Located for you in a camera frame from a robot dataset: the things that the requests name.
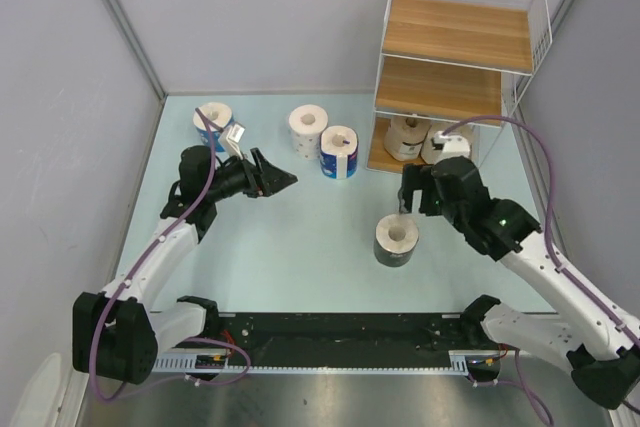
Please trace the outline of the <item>cream paper roll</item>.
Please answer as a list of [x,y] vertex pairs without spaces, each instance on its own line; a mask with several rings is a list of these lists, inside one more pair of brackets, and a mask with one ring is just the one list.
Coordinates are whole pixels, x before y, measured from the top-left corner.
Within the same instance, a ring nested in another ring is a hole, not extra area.
[[474,141],[473,129],[465,125],[445,134],[444,131],[449,126],[450,124],[447,122],[431,122],[420,152],[420,156],[426,164],[434,165],[439,161],[455,157],[471,157]]

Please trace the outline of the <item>brown paper roll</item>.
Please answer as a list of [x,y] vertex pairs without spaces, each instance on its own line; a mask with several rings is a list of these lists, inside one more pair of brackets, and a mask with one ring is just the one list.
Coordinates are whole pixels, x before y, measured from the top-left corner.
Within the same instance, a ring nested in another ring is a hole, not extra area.
[[419,157],[431,121],[418,117],[393,116],[384,136],[385,150],[397,161]]

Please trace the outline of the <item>dark green paper roll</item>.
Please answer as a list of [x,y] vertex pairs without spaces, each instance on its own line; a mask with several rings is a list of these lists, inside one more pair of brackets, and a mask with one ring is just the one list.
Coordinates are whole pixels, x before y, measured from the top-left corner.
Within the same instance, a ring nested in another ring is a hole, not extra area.
[[419,242],[419,229],[409,214],[383,217],[375,229],[374,256],[386,267],[398,268],[411,259]]

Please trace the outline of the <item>floral white paper roll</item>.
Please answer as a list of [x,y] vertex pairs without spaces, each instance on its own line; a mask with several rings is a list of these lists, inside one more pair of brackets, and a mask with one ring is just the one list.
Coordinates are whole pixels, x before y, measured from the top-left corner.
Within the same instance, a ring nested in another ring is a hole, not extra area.
[[304,160],[320,157],[320,138],[328,126],[328,114],[314,104],[295,108],[288,117],[294,151]]

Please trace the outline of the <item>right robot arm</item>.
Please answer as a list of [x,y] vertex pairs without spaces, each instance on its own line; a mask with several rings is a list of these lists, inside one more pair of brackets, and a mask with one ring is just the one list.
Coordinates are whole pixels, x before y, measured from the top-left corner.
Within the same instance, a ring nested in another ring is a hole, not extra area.
[[525,280],[560,316],[518,312],[483,295],[464,311],[463,340],[522,349],[568,373],[597,405],[615,410],[639,383],[639,319],[604,295],[550,244],[540,223],[513,200],[490,196],[478,168],[464,157],[433,166],[408,164],[399,189],[401,212],[442,216],[479,254]]

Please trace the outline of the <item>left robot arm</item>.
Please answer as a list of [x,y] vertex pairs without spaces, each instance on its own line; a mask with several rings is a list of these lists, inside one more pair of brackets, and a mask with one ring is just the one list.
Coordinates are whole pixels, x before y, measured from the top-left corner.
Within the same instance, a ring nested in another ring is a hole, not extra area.
[[139,385],[159,354],[182,342],[207,347],[221,334],[215,301],[183,296],[162,312],[151,310],[182,260],[204,239],[218,202],[236,194],[271,197],[297,177],[274,166],[261,151],[219,162],[207,146],[185,149],[179,178],[148,246],[129,271],[98,293],[79,295],[72,309],[72,364],[75,370]]

